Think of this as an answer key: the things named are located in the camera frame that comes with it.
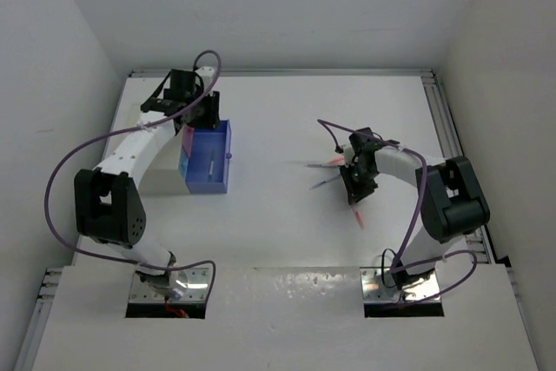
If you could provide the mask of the pink drawer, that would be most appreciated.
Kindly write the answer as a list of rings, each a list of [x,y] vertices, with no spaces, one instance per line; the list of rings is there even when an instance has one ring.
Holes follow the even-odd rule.
[[[187,157],[190,157],[195,135],[195,129],[186,125],[182,133],[182,149]]]

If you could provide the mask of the orange gel pen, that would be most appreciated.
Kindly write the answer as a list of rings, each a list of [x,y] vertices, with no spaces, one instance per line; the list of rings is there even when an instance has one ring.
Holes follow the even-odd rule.
[[[344,163],[344,158],[342,156],[337,157],[329,162],[327,162],[327,165],[341,165]]]

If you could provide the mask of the pink gel pen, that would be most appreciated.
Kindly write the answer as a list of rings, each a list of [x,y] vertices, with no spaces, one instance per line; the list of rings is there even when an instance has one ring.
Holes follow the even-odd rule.
[[[362,216],[361,216],[361,214],[360,214],[360,211],[357,209],[357,207],[356,207],[355,205],[352,205],[352,206],[351,206],[351,210],[352,210],[352,212],[353,212],[353,214],[354,214],[354,218],[355,218],[355,220],[357,221],[358,226],[359,226],[361,229],[364,229],[364,228],[365,228],[365,223],[364,223],[363,218],[362,218]]]

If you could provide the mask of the green gel pen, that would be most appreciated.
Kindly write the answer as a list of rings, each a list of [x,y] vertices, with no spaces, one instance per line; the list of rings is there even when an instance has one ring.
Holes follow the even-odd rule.
[[[213,181],[214,166],[215,166],[215,151],[212,149],[210,152],[209,165],[208,165],[208,182]]]

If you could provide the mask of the dark blue gel pen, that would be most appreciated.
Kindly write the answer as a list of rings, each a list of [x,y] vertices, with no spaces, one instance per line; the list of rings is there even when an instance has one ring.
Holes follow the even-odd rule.
[[[332,164],[332,163],[310,163],[305,164],[304,167],[310,169],[338,169],[343,166],[343,164]]]

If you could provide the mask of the blue transparent drawer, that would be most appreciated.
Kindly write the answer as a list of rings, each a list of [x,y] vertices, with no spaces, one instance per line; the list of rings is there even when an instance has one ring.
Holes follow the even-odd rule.
[[[231,162],[231,124],[222,120],[215,130],[195,129],[190,157],[182,150],[185,183],[193,195],[223,195],[228,192],[229,164]],[[213,181],[208,182],[209,158],[215,151]]]

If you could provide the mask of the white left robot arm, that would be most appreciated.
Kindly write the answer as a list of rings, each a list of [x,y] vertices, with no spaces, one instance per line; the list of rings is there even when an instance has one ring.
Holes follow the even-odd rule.
[[[137,129],[93,169],[81,169],[74,178],[78,233],[136,262],[140,280],[159,294],[176,289],[175,256],[145,237],[139,186],[162,149],[184,129],[218,127],[220,95],[211,88],[215,73],[208,66],[171,70],[141,104]]]

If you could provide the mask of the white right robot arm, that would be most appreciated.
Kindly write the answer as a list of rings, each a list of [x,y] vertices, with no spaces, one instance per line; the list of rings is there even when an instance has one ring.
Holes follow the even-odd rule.
[[[378,189],[376,178],[392,176],[417,190],[408,230],[395,251],[389,274],[402,288],[434,270],[464,235],[490,221],[491,213],[473,165],[464,156],[424,156],[394,140],[382,140],[369,128],[358,129],[345,145],[339,171],[350,205]]]

